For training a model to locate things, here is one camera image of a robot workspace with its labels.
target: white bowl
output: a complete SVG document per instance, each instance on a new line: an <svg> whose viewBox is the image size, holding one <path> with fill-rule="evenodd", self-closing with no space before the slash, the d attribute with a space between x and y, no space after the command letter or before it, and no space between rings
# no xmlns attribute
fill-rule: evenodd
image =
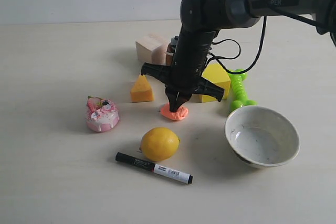
<svg viewBox="0 0 336 224"><path fill-rule="evenodd" d="M244 106L225 122L225 135L235 154L255 168L285 165L299 153L294 126L281 114L261 106Z"/></svg>

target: lemon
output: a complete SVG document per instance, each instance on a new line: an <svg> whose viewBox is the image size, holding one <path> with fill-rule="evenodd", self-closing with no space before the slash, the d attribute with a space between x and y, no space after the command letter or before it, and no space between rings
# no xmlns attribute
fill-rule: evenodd
<svg viewBox="0 0 336 224"><path fill-rule="evenodd" d="M146 158L160 162L173 156L179 144L180 139L172 130L157 127L144 134L140 150Z"/></svg>

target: marker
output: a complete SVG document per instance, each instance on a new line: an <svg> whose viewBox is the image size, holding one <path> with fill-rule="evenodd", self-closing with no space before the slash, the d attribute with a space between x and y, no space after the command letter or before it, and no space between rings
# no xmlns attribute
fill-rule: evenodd
<svg viewBox="0 0 336 224"><path fill-rule="evenodd" d="M145 161L136 157L132 157L123 153L118 152L116 157L116 161L126 163L144 170L148 170L150 172L186 183L191 184L193 182L193 176L188 173L180 172L179 170L174 170L162 165L158 165L152 163L150 161Z"/></svg>

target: green dog toy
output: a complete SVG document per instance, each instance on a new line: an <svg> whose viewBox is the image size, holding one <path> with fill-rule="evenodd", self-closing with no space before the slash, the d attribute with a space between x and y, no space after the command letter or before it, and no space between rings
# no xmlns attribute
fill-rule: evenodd
<svg viewBox="0 0 336 224"><path fill-rule="evenodd" d="M240 72L242 70L243 69L237 69L236 71L232 71L232 72ZM228 73L228 75L231 79L232 90L236 96L235 100L231 103L231 106L230 106L231 112L243 106L257 105L256 101L249 100L247 98L247 94L244 89L243 81L246 79L247 73L242 73L242 74Z"/></svg>

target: white table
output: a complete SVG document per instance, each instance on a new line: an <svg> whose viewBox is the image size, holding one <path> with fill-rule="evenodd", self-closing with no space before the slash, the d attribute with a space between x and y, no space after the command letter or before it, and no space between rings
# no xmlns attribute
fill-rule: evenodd
<svg viewBox="0 0 336 224"><path fill-rule="evenodd" d="M178 20L0 27L0 223L334 223L336 219L336 53L329 35L288 18L270 18L259 62L245 80L251 99L286 116L301 150L290 164L254 170L224 138L229 101L193 98L185 121L158 109L164 85L148 77L155 101L130 103L141 63L135 40L170 39ZM244 68L255 57L261 22L223 30L241 42ZM234 44L214 48L235 55ZM121 121L92 133L88 95L110 98ZM142 157L142 135L166 126L180 148L161 164L190 173L191 185L114 161Z"/></svg>

